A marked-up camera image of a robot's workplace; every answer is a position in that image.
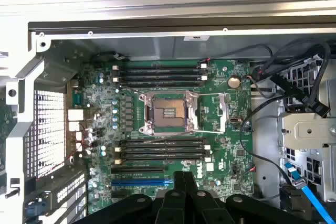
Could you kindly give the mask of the black RAM slot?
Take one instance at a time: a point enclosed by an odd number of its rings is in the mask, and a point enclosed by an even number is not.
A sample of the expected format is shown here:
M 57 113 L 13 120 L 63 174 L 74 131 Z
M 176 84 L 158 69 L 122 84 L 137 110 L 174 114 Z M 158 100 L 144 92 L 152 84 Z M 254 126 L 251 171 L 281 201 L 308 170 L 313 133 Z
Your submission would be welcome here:
M 112 66 L 112 70 L 117 70 L 117 71 L 127 70 L 127 69 L 130 69 L 130 70 L 188 69 L 189 70 L 189 69 L 206 69 L 206 68 L 207 68 L 207 64 L 205 63 L 202 63 L 197 66 L 159 66 L 159 65 L 150 66 L 150 67 L 144 67 L 144 66 L 132 67 L 132 66 L 118 66 L 118 65 Z
M 205 142 L 204 138 L 170 138 L 166 140 L 124 140 L 121 141 L 120 144 L 129 144 L 129 145 L 139 145 L 139 144 L 163 144 L 163 143 L 201 143 Z
M 148 81 L 148 82 L 120 82 L 121 86 L 130 88 L 155 88 L 155 87 L 202 87 L 205 81 Z
M 121 156 L 124 157 L 143 157 L 143 156 L 207 156 L 209 151 L 197 151 L 197 152 L 145 152 L 145 153 L 131 153 L 122 152 Z
M 195 150 L 210 150 L 210 145 L 199 146 L 136 146 L 136 147 L 115 147 L 116 152 L 121 151 L 195 151 Z
M 202 69 L 156 69 L 156 70 L 139 70 L 139 69 L 133 69 L 133 70 L 125 70 L 121 71 L 120 75 L 151 75 L 151 74 L 205 74 L 208 73 L 208 70 L 202 70 Z
M 186 160 L 205 160 L 208 157 L 203 156 L 182 156 L 182 157 L 150 157 L 150 158 L 118 158 L 113 161 L 113 164 L 120 165 L 125 162 L 149 162 L 149 161 L 186 161 Z
M 206 81 L 208 76 L 149 76 L 149 77 L 113 77 L 113 82 L 121 81 Z

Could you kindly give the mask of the blue expansion slot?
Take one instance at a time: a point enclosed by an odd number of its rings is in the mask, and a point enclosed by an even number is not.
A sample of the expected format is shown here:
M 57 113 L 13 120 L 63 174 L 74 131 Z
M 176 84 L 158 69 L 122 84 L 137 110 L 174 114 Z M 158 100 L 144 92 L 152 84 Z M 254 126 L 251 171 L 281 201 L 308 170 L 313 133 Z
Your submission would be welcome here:
M 174 180 L 164 178 L 136 178 L 136 179 L 115 179 L 111 181 L 111 186 L 167 186 Z

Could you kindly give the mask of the long black expansion slot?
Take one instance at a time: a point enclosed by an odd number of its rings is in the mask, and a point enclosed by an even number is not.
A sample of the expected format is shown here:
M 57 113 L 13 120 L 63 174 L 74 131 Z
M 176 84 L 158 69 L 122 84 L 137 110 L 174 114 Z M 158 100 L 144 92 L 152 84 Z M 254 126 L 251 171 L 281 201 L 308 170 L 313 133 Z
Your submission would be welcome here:
M 112 174 L 143 174 L 143 173 L 164 173 L 164 166 L 114 166 Z

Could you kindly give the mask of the short black expansion slot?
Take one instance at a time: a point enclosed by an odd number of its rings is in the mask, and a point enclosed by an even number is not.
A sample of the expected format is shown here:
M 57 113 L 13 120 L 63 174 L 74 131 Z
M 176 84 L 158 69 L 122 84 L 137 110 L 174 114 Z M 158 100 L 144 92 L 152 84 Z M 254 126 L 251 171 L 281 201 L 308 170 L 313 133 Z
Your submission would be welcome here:
M 122 199 L 131 195 L 129 190 L 116 190 L 111 192 L 112 199 Z

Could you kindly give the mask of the green motherboard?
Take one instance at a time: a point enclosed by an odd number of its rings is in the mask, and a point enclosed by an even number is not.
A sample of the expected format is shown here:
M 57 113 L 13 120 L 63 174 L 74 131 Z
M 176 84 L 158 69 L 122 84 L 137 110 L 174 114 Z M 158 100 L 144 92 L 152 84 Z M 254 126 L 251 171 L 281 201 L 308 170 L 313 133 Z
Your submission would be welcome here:
M 167 186 L 111 186 L 115 179 L 136 178 L 164 178 L 172 179 L 175 172 L 192 172 L 196 184 L 200 189 L 213 190 L 220 199 L 243 191 L 252 193 L 253 179 L 248 176 L 239 183 L 240 175 L 253 162 L 246 148 L 253 145 L 250 126 L 243 126 L 242 122 L 251 111 L 250 83 L 246 79 L 249 64 L 236 60 L 212 60 L 207 66 L 205 74 L 151 74 L 151 75 L 120 75 L 121 71 L 112 70 L 113 65 L 150 67 L 150 66 L 197 66 L 200 60 L 170 60 L 170 61 L 115 61 L 100 62 L 86 65 L 80 74 L 81 102 L 85 110 L 83 124 L 85 140 L 83 153 L 89 170 L 88 180 L 88 211 L 94 213 L 121 199 L 112 199 L 111 192 L 129 190 L 133 194 L 145 194 L 154 198 L 160 190 L 172 189 L 173 183 Z M 149 77 L 149 76 L 208 76 L 202 87 L 155 87 L 130 88 L 121 86 L 120 82 L 113 82 L 113 77 Z M 239 76 L 241 85 L 238 89 L 231 89 L 227 85 L 230 76 Z M 163 144 L 120 144 L 124 140 L 155 140 L 166 136 L 149 136 L 139 132 L 144 125 L 144 104 L 139 95 L 150 91 L 188 90 L 197 94 L 224 92 L 228 106 L 228 119 L 224 134 L 204 133 L 200 131 L 219 131 L 222 111 L 219 109 L 218 95 L 201 96 L 198 98 L 199 129 L 194 133 L 176 138 L 204 138 L 203 144 L 196 143 L 163 143 Z M 199 146 L 210 145 L 210 150 L 195 151 L 121 151 L 115 147 L 136 146 Z M 150 158 L 150 157 L 181 157 L 181 156 L 143 156 L 124 157 L 122 152 L 197 152 L 209 151 L 205 160 L 186 161 L 149 161 L 125 162 L 113 164 L 115 159 L 121 158 Z M 164 166 L 164 173 L 143 174 L 112 174 L 114 166 Z

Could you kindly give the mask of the thin metal locking lever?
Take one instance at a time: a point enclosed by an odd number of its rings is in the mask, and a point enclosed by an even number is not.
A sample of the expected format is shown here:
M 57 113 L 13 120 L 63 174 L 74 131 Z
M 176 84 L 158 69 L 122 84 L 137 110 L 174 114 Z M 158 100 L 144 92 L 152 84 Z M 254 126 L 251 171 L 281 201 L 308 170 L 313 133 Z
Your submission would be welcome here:
M 178 133 L 176 135 L 171 135 L 171 136 L 167 136 L 167 137 L 164 137 L 164 138 L 155 139 L 155 141 L 156 142 L 166 141 L 166 140 L 170 140 L 170 139 L 173 139 L 173 138 L 176 138 L 176 137 L 190 135 L 192 133 L 194 133 L 194 131 L 181 132 L 181 133 Z

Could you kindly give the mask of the metal socket cover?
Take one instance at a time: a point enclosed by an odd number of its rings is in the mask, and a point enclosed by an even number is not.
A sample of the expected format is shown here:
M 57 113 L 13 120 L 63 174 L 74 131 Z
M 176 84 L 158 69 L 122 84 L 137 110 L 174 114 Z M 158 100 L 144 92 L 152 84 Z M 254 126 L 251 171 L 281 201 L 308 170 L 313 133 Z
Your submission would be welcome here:
M 220 118 L 220 128 L 219 131 L 199 131 L 199 132 L 206 132 L 206 133 L 214 133 L 214 134 L 224 134 L 226 132 L 226 121 L 228 119 L 228 106 L 225 102 L 225 95 L 224 92 L 218 93 L 204 93 L 204 94 L 197 94 L 196 97 L 201 96 L 209 96 L 209 95 L 218 95 L 219 97 L 219 109 L 222 111 L 222 114 L 219 115 Z

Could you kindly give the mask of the silver CPU socket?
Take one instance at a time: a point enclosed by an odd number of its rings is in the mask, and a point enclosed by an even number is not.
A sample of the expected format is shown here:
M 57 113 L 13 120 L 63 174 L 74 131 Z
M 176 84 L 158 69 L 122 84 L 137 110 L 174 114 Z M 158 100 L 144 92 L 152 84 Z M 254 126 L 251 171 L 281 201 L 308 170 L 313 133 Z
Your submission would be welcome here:
M 144 104 L 144 125 L 139 132 L 145 135 L 183 135 L 199 129 L 199 95 L 188 90 L 150 91 L 139 95 Z

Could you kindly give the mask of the round coin cell battery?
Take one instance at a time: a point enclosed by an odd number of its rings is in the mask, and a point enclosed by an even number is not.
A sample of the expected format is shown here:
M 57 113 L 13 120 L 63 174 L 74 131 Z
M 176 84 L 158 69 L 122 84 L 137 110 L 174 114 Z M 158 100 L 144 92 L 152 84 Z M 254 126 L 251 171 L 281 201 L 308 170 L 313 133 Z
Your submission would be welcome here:
M 231 89 L 238 89 L 241 85 L 241 79 L 239 76 L 230 76 L 227 80 L 227 85 Z

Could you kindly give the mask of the silver rear port block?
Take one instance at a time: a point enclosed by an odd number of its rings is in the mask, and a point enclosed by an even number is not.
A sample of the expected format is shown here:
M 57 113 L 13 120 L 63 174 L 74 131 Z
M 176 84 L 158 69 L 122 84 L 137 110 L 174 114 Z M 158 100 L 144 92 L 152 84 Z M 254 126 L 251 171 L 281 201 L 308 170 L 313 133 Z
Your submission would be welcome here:
M 71 147 L 74 151 L 82 152 L 85 140 L 85 127 L 83 124 L 84 114 L 83 109 L 68 110 L 68 132 Z

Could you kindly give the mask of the silver drive cage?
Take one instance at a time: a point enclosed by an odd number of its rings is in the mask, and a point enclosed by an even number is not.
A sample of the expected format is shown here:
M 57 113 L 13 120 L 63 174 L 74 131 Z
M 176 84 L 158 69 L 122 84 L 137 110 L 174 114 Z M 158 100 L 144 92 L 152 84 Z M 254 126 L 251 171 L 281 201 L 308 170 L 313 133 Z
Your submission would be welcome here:
M 318 99 L 330 107 L 326 118 L 315 113 L 281 113 L 279 142 L 290 162 L 324 202 L 336 202 L 336 59 L 320 84 Z

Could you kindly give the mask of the blue slot latch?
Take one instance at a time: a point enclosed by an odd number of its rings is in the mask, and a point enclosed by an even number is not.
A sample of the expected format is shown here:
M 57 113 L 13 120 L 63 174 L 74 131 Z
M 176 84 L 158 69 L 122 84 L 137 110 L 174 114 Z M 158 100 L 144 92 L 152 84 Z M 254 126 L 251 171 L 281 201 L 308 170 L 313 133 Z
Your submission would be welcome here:
M 47 203 L 45 200 L 34 200 L 29 202 L 26 206 L 25 206 L 25 217 L 35 217 L 35 216 L 41 216 L 44 215 L 47 209 Z

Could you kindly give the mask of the grey metal PC case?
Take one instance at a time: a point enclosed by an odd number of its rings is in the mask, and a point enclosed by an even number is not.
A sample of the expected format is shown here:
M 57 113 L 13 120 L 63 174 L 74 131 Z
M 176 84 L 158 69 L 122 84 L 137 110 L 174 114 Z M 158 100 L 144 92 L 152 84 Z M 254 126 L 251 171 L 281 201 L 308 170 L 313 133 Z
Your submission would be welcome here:
M 253 165 L 238 181 L 251 176 L 254 191 L 231 195 L 245 195 L 283 210 L 279 189 L 291 185 L 310 201 L 309 221 L 336 224 L 336 202 L 321 200 L 285 161 L 278 129 L 281 113 L 315 113 L 326 118 L 330 112 L 318 95 L 327 66 L 336 59 L 336 24 L 235 29 L 200 28 L 180 20 L 53 22 L 30 24 L 27 33 L 28 51 L 0 52 L 1 67 L 19 69 L 11 78 L 0 75 L 0 99 L 11 106 L 16 122 L 0 145 L 0 224 L 76 224 L 91 214 L 85 155 L 71 147 L 67 126 L 69 109 L 83 109 L 85 118 L 80 95 L 84 66 L 203 60 L 255 44 L 266 44 L 273 56 L 256 48 L 216 59 L 249 64 L 251 111 L 242 125 L 251 128 L 253 145 L 246 153 Z M 209 39 L 184 41 L 185 36 Z M 213 190 L 200 190 L 220 199 Z M 26 218 L 25 206 L 34 200 L 45 200 L 46 212 Z

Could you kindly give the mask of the green graphics card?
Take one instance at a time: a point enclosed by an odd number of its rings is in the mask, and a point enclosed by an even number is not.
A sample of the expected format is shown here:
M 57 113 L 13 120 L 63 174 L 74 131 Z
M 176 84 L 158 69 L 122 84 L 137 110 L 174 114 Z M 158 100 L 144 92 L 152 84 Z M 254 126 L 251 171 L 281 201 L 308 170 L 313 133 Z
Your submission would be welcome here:
M 4 99 L 0 99 L 0 145 L 5 143 L 16 124 L 13 116 L 11 106 L 7 105 Z

